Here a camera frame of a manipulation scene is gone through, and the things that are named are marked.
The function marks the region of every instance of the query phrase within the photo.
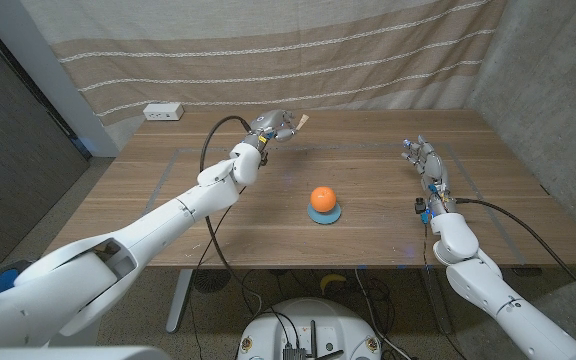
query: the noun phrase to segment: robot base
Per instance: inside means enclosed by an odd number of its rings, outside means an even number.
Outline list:
[[[239,343],[239,360],[305,359],[322,357],[343,350],[331,359],[378,360],[381,348],[370,325],[348,308],[319,298],[297,298],[273,306],[295,325],[299,347],[290,321],[279,315],[288,339],[277,317],[267,310],[253,320]],[[312,321],[315,335],[312,336]],[[292,349],[286,349],[290,342]]]

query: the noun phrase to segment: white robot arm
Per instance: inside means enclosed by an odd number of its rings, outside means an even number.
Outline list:
[[[528,358],[575,357],[576,341],[506,284],[497,264],[479,248],[477,237],[457,213],[441,157],[423,137],[418,141],[405,140],[410,153],[402,157],[422,175],[422,186],[429,195],[430,226],[433,234],[441,236],[433,251],[447,266],[452,288],[495,319]]]
[[[289,140],[296,128],[283,110],[262,114],[230,152],[202,171],[198,185],[123,229],[79,240],[43,257],[0,293],[0,347],[43,346],[101,317],[146,265],[195,222],[234,204],[237,185],[252,185],[268,140]]]

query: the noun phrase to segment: striped curtain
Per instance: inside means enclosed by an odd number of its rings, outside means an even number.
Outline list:
[[[106,126],[186,111],[461,108],[504,0],[22,0]]]

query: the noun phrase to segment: wall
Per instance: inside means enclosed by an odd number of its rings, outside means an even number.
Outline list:
[[[114,141],[77,92],[19,0],[0,0],[0,38],[94,156],[117,156]]]
[[[576,1],[509,1],[467,106],[576,220]]]

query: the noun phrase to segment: white power strip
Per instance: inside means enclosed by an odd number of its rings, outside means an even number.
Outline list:
[[[148,104],[144,109],[146,120],[179,120],[183,113],[181,103]]]

